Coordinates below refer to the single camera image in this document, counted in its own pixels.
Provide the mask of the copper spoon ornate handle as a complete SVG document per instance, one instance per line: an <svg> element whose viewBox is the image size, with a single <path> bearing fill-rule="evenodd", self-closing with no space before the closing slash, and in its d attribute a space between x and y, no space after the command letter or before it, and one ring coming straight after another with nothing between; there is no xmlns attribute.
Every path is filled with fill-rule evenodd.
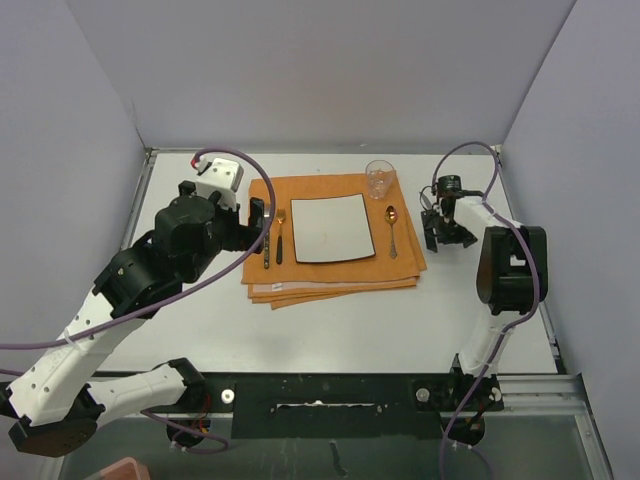
<svg viewBox="0 0 640 480"><path fill-rule="evenodd" d="M398 220L398 213L393 205L389 205L385 210L385 221L390 228L390 252L389 255L392 259L397 258L397 248L395 242L395 224Z"/></svg>

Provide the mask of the silver metal fork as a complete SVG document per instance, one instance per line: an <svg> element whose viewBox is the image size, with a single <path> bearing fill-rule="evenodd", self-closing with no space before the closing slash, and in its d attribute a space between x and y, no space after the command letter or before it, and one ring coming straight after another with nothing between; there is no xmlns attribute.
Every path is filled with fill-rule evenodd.
<svg viewBox="0 0 640 480"><path fill-rule="evenodd" d="M268 270L271 266L271 231L268 231L263 242L263 268Z"/></svg>

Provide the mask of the clear plastic cup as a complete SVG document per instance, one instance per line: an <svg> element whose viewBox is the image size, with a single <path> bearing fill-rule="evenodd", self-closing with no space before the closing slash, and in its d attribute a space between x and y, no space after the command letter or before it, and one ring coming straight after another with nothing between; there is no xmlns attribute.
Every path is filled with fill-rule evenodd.
<svg viewBox="0 0 640 480"><path fill-rule="evenodd" d="M367 164L365 176L368 194L375 200L383 199L395 179L396 171L386 160L374 160Z"/></svg>

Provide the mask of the gold fork black handle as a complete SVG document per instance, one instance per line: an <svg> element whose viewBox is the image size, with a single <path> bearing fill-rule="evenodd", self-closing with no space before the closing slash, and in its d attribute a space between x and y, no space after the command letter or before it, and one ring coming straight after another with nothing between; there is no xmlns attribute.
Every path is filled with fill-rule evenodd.
<svg viewBox="0 0 640 480"><path fill-rule="evenodd" d="M278 237L276 245L276 264L281 265L283 262L283 225L286 221L286 210L278 209L276 211L276 221L278 223Z"/></svg>

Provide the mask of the orange cloth placemat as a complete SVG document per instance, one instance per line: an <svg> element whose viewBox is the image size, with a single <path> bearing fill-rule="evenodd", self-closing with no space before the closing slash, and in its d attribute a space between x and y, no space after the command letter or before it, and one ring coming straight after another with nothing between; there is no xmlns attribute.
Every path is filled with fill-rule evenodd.
<svg viewBox="0 0 640 480"><path fill-rule="evenodd" d="M254 302L269 301L278 306L277 297L285 297L286 289L273 287L276 283L294 282L293 295L312 293L343 293L383 290L414 286L420 274L427 269L422 249L414 230L399 182L394 180L382 200L367 194L367 180L363 173L338 175L309 175L275 177L272 183L276 193L276 207L291 210L293 199L322 199L354 194L364 196L371 225L376 255L340 263L303 264L294 258L292 218L283 226L283 263L271 260L268 270L263 259L252 255L243 265L241 283L248 287L248 296ZM395 224L397 258L390 252L390 228L385 221L385 210L393 205L398 213Z"/></svg>

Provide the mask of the white square plate black rim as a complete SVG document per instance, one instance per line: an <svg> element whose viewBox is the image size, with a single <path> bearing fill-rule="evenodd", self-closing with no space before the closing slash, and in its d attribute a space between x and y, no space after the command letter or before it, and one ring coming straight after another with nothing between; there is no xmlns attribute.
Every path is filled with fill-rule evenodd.
<svg viewBox="0 0 640 480"><path fill-rule="evenodd" d="M303 264L340 263L375 255L362 194L291 201L295 259Z"/></svg>

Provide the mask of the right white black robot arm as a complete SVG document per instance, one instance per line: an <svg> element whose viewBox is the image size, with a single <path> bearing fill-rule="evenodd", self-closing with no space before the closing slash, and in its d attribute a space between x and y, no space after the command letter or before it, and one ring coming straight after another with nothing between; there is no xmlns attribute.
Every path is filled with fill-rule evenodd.
<svg viewBox="0 0 640 480"><path fill-rule="evenodd" d="M482 304L479 319L456 355L463 374L444 385L446 400L464 409L480 397L475 378L497 373L512 331L535 314L547 295L547 234L542 227L501 215L482 192L463 188L458 175L438 178L432 193L435 202L421 213L427 249L480 246L475 281Z"/></svg>

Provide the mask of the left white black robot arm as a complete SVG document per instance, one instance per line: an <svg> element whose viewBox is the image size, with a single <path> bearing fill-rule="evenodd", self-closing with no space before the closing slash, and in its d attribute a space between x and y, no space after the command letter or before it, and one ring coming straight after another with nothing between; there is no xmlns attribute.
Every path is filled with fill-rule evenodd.
<svg viewBox="0 0 640 480"><path fill-rule="evenodd" d="M100 273L80 311L24 374L1 385L1 413L14 419L9 437L21 453L61 457L102 426L158 406L194 411L207 397L203 375L187 359L107 382L92 376L160 302L196 282L222 251L247 251L263 228L264 202L253 197L249 222L223 203L223 191L200 193L183 181L155 215L154 227L118 252Z"/></svg>

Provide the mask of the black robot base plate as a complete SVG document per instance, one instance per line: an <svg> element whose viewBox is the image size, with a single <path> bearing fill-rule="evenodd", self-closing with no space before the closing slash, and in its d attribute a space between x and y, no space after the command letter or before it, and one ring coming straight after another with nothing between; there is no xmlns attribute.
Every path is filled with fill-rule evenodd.
<svg viewBox="0 0 640 480"><path fill-rule="evenodd" d="M453 432L481 435L483 415L504 408L496 377L476 381L445 374L207 373L196 396L159 406L172 416L205 413L231 418L233 440L441 438L446 419L460 413Z"/></svg>

